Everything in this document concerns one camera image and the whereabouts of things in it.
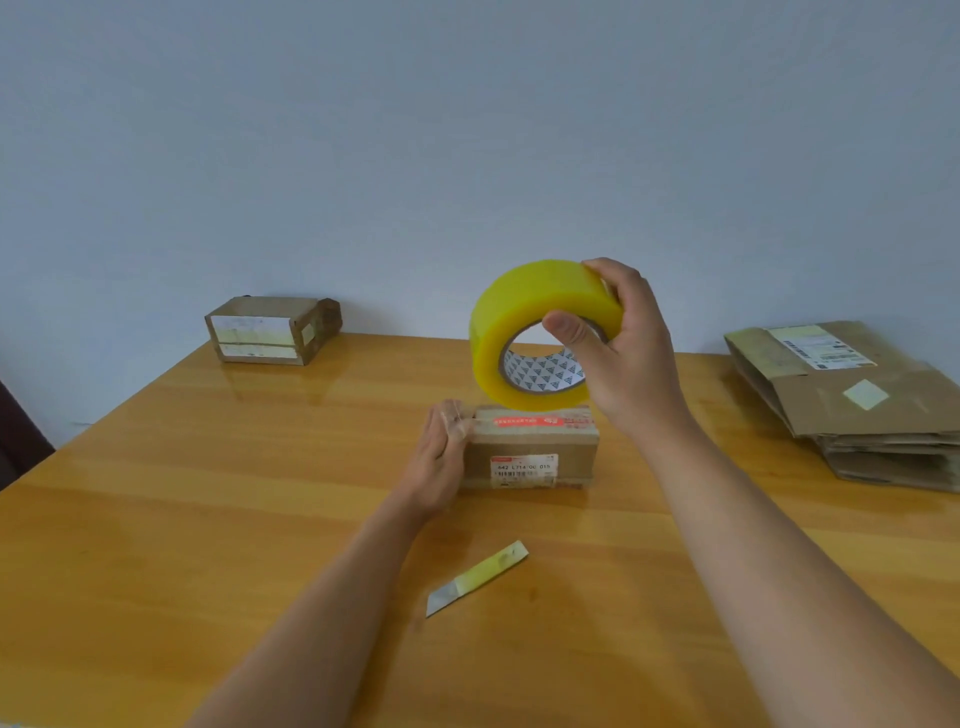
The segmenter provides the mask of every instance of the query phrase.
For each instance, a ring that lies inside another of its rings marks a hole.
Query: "cardboard box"
[[[309,364],[343,325],[333,299],[239,296],[206,315],[224,362]]]
[[[746,328],[737,371],[837,475],[960,490],[960,387],[864,324]]]
[[[556,412],[477,409],[464,456],[465,488],[584,488],[600,433],[588,406]]]

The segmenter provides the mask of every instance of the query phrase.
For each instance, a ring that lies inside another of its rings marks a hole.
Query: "hand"
[[[430,407],[420,441],[395,493],[424,520],[441,513],[457,495],[464,476],[468,421],[459,402],[444,400]]]
[[[587,374],[590,396],[610,421],[643,448],[665,427],[693,422],[680,389],[670,331],[650,284],[623,263],[585,260],[623,304],[623,326],[604,344],[583,319],[550,311],[543,327],[568,347]]]

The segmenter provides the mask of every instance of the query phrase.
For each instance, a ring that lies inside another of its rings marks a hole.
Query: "red label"
[[[493,420],[497,427],[566,427],[568,425],[589,425],[586,417],[557,417],[540,415],[537,417],[497,417]]]

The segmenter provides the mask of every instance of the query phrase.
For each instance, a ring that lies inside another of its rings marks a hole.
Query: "yellow packing tape roll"
[[[572,260],[539,260],[508,271],[483,292],[470,315],[473,375],[487,395],[511,409],[563,409],[587,397],[573,353],[522,356],[514,339],[555,308],[587,320],[604,340],[620,331],[623,308],[593,271]]]

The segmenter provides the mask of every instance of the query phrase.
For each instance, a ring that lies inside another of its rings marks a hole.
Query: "table surface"
[[[725,356],[678,356],[707,431],[960,669],[960,497],[835,479]],[[0,493],[0,722],[176,726],[384,497],[464,341],[342,335],[308,367],[207,345]],[[357,725],[765,724],[660,491],[602,419],[587,491],[463,493],[417,540]],[[430,620],[426,596],[530,557]]]

